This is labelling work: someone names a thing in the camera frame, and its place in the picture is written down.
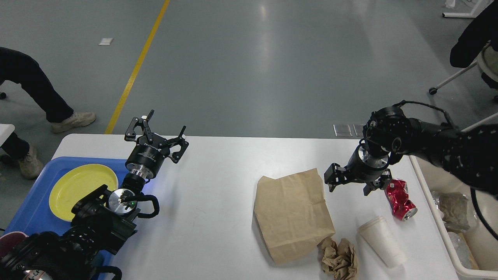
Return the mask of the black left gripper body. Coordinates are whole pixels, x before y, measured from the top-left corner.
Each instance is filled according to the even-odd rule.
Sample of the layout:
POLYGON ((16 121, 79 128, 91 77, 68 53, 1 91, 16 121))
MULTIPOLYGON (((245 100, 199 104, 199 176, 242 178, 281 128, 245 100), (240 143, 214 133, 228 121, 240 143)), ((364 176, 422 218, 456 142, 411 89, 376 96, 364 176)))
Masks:
POLYGON ((145 175, 145 179, 154 179, 169 154, 167 139, 153 134, 152 142, 149 143, 147 135, 143 135, 136 140, 136 145, 126 160, 126 168, 130 172, 139 170, 145 175))

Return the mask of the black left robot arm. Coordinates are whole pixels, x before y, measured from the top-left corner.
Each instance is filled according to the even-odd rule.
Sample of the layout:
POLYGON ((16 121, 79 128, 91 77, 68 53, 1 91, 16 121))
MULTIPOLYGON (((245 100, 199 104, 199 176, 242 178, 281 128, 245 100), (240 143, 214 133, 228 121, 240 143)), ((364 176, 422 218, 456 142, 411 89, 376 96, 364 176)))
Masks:
POLYGON ((135 219, 151 219, 160 213, 160 203, 143 189, 154 179, 166 158, 178 163, 189 147, 183 126, 176 138, 164 138, 151 131, 154 114, 134 117, 124 140, 135 147, 126 160, 128 173, 121 186, 110 191, 103 184, 72 207, 74 218, 62 235, 52 231, 26 237, 1 258, 2 280, 90 280, 103 273, 114 280, 123 276, 116 266, 98 266, 97 255, 113 255, 136 230, 135 219))

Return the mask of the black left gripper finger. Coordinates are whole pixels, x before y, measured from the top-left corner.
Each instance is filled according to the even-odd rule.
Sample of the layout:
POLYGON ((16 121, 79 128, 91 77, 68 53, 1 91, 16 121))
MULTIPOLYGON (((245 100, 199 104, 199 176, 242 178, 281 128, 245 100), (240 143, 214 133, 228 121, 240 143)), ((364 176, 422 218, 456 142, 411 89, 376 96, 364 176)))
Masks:
POLYGON ((143 115, 142 117, 134 117, 124 134, 124 140, 127 142, 153 142, 153 133, 148 123, 154 112, 155 110, 151 110, 147 115, 143 115), (135 131, 136 128, 140 128, 142 134, 137 134, 135 131))
POLYGON ((169 158, 175 164, 179 163, 189 147, 189 142, 187 142, 184 135, 185 130, 186 126, 183 126, 179 135, 175 138, 160 141, 160 154, 163 158, 169 158))

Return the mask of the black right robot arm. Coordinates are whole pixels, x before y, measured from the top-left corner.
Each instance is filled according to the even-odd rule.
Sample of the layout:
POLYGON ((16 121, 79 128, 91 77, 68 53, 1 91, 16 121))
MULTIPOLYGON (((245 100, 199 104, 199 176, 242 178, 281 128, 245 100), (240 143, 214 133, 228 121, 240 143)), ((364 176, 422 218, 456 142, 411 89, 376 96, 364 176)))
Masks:
POLYGON ((497 237, 483 217, 475 194, 482 191, 497 198, 497 125, 460 131, 445 111, 446 122, 436 125, 406 117, 402 110, 405 104, 406 100, 372 112, 347 165, 332 163, 325 171, 329 191, 352 182, 365 184, 365 196, 376 189, 386 189, 393 179, 388 167, 404 155, 416 156, 468 185, 478 218, 497 237))

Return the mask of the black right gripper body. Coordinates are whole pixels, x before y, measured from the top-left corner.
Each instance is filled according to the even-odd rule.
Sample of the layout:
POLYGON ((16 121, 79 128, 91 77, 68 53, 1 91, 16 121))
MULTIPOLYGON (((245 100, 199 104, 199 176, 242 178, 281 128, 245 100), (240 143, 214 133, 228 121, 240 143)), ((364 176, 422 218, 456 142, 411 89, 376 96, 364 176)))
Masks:
POLYGON ((352 153, 346 166, 332 163, 324 173, 324 182, 336 183, 337 186, 348 183, 364 183, 373 186, 375 190, 384 190, 393 179, 388 168, 388 155, 374 156, 366 145, 358 145, 352 153))

